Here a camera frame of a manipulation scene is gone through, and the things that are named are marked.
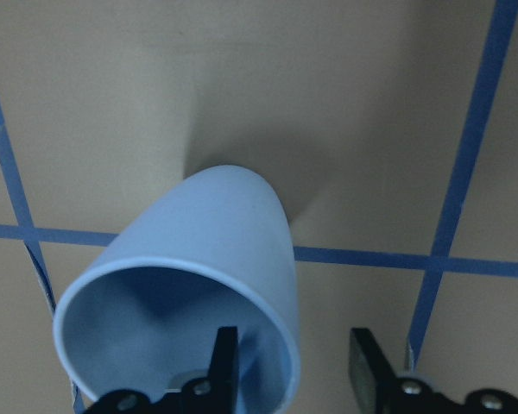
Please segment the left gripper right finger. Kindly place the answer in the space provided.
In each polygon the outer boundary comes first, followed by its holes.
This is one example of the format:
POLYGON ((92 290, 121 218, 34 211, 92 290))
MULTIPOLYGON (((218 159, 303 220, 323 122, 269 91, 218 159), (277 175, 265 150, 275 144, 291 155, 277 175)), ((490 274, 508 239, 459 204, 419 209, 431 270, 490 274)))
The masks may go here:
POLYGON ((396 374, 372 332, 352 328, 349 378, 362 413, 384 413, 396 374))

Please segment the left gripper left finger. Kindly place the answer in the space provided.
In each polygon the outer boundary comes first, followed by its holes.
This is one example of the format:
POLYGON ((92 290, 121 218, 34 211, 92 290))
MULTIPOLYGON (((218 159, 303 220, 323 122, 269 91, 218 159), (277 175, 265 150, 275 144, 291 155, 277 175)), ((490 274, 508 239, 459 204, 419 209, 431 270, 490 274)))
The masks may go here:
POLYGON ((205 412, 235 413, 238 395, 238 331, 237 327, 218 329, 208 374, 205 412))

